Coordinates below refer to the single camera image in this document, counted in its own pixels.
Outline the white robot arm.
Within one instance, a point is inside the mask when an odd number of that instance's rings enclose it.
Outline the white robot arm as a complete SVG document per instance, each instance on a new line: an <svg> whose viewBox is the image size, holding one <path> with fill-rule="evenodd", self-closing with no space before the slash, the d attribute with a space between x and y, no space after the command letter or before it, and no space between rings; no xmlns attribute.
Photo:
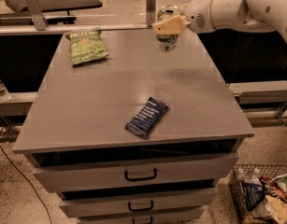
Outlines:
<svg viewBox="0 0 287 224"><path fill-rule="evenodd" d="M192 0L152 29L157 35L178 35L186 29L196 34L276 31L287 45L287 0Z"/></svg>

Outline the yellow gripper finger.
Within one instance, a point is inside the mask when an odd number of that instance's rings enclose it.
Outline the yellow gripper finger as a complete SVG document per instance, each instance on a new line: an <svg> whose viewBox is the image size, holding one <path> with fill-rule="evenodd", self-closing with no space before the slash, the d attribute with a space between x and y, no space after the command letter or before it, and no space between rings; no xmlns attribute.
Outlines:
<svg viewBox="0 0 287 224"><path fill-rule="evenodd" d="M190 24L185 16L175 15L166 20L155 22L152 29L157 35L178 35Z"/></svg>

